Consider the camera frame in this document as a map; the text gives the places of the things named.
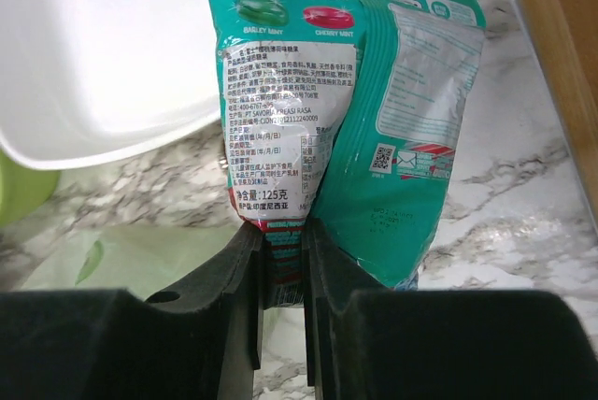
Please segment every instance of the light green bag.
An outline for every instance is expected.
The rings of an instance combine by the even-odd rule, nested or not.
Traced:
[[[127,288],[145,300],[216,255],[236,231],[146,225],[82,230],[56,242],[21,289]],[[264,312],[264,339],[278,316],[278,308]]]

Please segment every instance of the black clamp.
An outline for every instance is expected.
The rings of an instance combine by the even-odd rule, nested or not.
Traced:
[[[146,303],[125,290],[0,294],[0,398],[250,399],[265,254],[245,224]],[[318,399],[598,399],[591,345],[556,295],[395,293],[319,221],[306,225],[303,265]]]

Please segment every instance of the teal candy bag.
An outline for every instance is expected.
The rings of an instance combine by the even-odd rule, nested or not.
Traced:
[[[360,1],[363,66],[312,214],[402,289],[440,220],[485,20],[476,0]]]
[[[301,303],[300,240],[363,54],[359,0],[209,0],[229,193],[269,243],[266,303]]]

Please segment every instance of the hole in holder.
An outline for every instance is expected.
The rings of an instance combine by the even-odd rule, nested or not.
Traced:
[[[174,291],[158,291],[152,294],[146,302],[149,304],[165,304],[167,302],[174,302],[180,298],[180,294]]]

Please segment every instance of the red candy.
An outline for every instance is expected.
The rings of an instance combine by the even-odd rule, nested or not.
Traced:
[[[303,18],[319,28],[349,29],[355,25],[355,20],[348,11],[334,7],[306,7],[303,11]]]

